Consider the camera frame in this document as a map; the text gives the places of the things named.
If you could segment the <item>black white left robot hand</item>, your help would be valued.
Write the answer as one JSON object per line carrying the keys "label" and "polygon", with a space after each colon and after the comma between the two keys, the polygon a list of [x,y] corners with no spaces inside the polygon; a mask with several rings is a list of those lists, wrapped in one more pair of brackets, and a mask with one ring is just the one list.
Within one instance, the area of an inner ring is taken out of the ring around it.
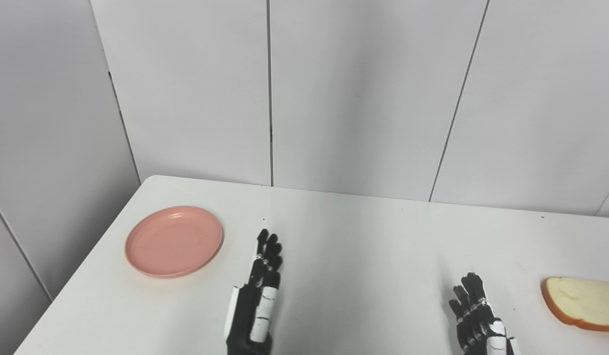
{"label": "black white left robot hand", "polygon": [[282,244],[262,229],[247,283],[234,287],[224,337],[229,355],[269,355],[273,309],[281,283]]}

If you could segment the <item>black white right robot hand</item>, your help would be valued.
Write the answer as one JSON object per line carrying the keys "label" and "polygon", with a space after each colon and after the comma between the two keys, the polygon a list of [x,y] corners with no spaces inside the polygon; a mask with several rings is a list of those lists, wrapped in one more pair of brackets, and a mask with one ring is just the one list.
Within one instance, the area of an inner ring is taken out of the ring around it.
{"label": "black white right robot hand", "polygon": [[464,355],[520,355],[515,337],[510,337],[503,320],[496,317],[487,298],[484,282],[474,272],[453,287],[448,301],[456,319],[456,339]]}

